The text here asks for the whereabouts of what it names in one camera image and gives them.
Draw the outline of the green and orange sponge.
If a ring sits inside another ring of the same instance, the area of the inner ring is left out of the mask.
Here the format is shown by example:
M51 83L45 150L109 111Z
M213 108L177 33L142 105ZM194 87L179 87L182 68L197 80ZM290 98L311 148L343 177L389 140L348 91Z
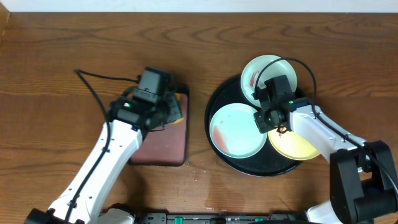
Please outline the green and orange sponge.
M175 98L175 104L170 111L170 115L172 116L172 124L178 124L183 121L183 114L180 106L181 94L174 93L173 97Z

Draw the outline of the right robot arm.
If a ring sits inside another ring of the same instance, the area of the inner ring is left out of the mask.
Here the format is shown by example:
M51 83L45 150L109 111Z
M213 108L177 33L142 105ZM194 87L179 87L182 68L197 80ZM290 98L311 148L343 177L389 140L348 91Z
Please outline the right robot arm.
M360 223L397 212L397 173L383 141L352 135L307 98L265 101L254 119L261 133L284 127L328 161L330 199L307 210L311 222Z

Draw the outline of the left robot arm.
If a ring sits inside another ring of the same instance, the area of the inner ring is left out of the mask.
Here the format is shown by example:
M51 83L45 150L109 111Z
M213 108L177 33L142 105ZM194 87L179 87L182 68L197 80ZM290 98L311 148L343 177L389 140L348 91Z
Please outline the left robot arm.
M26 223L133 223L134 216L121 208L105 214L101 209L109 191L126 164L180 166L185 162L189 97L167 93L155 107L169 120L162 127L138 125L137 115L153 106L122 94L112 102L111 121L101 134L85 163L65 191L47 211L36 208Z

